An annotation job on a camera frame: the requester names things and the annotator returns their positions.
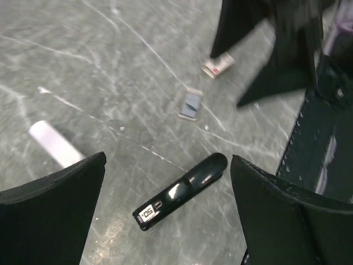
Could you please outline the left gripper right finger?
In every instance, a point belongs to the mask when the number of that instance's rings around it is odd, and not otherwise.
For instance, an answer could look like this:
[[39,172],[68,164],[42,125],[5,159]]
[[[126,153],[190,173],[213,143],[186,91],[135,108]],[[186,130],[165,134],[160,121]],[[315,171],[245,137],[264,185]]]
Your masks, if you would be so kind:
[[234,155],[242,264],[352,264],[352,204],[301,188]]

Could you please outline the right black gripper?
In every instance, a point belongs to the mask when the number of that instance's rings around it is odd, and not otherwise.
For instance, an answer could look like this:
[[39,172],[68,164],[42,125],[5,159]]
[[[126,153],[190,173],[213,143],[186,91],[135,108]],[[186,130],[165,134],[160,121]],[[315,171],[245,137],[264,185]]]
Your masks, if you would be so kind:
[[275,28],[273,51],[237,107],[278,94],[317,88],[320,97],[331,105],[352,109],[352,1],[338,2],[317,72],[314,54],[320,47],[320,11],[278,10],[271,14],[270,21]]

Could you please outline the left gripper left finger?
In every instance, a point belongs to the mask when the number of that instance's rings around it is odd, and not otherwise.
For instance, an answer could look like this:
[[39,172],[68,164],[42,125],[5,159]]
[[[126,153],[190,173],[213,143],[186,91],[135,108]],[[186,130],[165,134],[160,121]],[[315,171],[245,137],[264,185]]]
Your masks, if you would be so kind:
[[105,174],[95,153],[1,192],[1,264],[79,264]]

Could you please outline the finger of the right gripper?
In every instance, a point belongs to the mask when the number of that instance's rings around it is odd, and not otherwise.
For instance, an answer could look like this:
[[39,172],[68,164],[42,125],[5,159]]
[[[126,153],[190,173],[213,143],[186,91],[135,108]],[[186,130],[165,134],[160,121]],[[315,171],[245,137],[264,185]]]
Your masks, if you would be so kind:
[[218,27],[210,53],[216,59],[241,41],[272,12],[273,1],[223,0]]

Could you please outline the black stapler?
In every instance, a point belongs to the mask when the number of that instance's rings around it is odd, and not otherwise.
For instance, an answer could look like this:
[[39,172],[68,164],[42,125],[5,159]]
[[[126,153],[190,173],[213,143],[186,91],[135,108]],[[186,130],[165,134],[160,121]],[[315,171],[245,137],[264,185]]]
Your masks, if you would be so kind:
[[222,153],[205,158],[174,183],[139,206],[132,216],[146,231],[220,179],[228,165]]

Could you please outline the staple tray with staples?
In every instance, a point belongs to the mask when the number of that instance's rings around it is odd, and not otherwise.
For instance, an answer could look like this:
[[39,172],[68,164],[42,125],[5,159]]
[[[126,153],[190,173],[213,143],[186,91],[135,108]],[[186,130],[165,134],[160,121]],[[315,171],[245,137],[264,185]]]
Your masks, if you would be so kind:
[[185,120],[197,120],[203,93],[200,90],[186,87],[180,103],[178,116]]

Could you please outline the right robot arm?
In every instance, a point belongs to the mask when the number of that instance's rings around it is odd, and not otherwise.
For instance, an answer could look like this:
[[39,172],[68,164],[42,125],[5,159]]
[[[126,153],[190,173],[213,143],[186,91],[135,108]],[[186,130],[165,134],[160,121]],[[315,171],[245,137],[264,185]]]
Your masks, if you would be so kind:
[[274,48],[237,105],[304,90],[276,174],[350,202],[352,2],[223,1],[210,57],[230,50],[264,19],[274,26]]

